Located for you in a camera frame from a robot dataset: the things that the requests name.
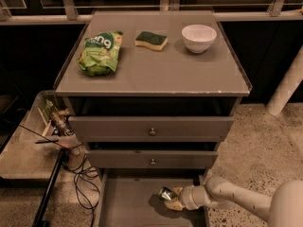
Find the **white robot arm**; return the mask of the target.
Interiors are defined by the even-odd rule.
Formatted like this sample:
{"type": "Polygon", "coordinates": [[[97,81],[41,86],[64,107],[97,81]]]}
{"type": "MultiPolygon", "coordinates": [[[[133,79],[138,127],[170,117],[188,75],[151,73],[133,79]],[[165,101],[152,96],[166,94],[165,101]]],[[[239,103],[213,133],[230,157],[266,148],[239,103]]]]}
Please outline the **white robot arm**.
{"type": "Polygon", "coordinates": [[[197,210],[202,206],[224,208],[235,203],[268,227],[303,227],[303,182],[289,181],[280,185],[269,197],[232,184],[223,177],[211,177],[204,185],[168,189],[158,196],[170,210],[197,210]]]}

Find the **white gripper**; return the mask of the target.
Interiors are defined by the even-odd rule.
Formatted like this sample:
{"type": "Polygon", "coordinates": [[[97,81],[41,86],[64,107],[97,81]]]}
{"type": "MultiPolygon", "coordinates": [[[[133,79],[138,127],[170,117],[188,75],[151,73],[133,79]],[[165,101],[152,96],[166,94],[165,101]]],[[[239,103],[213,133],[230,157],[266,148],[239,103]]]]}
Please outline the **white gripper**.
{"type": "Polygon", "coordinates": [[[171,201],[164,201],[166,207],[173,211],[182,211],[184,208],[187,210],[197,210],[199,206],[193,199],[193,185],[186,187],[174,187],[172,192],[176,194],[178,198],[174,198],[171,201]]]}

